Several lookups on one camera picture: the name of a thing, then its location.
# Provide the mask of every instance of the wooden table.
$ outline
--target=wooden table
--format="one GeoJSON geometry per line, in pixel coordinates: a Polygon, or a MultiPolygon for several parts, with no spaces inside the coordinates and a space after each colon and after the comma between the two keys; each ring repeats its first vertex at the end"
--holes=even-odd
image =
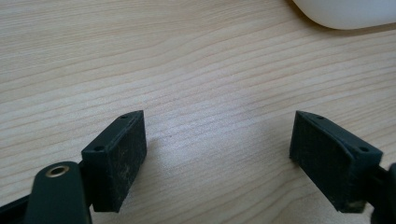
{"type": "Polygon", "coordinates": [[[396,25],[321,27],[285,0],[0,3],[0,205],[145,110],[148,156],[93,223],[369,223],[289,159],[296,110],[396,161],[396,25]]]}

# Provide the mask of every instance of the white object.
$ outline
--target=white object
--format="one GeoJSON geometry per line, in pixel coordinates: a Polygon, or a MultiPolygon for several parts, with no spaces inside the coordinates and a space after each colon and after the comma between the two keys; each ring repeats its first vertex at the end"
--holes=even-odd
{"type": "Polygon", "coordinates": [[[396,22],[396,0],[293,0],[312,21],[351,30],[396,22]]]}

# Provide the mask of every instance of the light wood tabletop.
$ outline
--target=light wood tabletop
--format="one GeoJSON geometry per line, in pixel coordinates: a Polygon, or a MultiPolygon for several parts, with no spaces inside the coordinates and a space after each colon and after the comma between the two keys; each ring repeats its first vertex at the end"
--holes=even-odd
{"type": "Polygon", "coordinates": [[[146,160],[94,224],[370,223],[290,161],[296,110],[396,161],[396,25],[336,31],[289,0],[2,1],[0,92],[0,205],[145,111],[146,160]]]}

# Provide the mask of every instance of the screw hole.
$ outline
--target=screw hole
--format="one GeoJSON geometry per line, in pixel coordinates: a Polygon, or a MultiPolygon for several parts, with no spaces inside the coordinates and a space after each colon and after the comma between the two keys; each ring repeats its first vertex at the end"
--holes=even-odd
{"type": "Polygon", "coordinates": [[[368,152],[368,151],[369,151],[369,149],[368,149],[367,147],[360,147],[360,149],[361,149],[361,151],[363,151],[363,152],[368,152]]]}
{"type": "Polygon", "coordinates": [[[93,150],[95,150],[95,151],[103,151],[103,150],[105,150],[105,148],[104,147],[95,147],[93,150]]]}
{"type": "Polygon", "coordinates": [[[67,173],[67,171],[69,171],[69,167],[68,166],[56,166],[50,170],[47,171],[46,176],[47,177],[58,177],[61,175],[64,175],[67,173]]]}

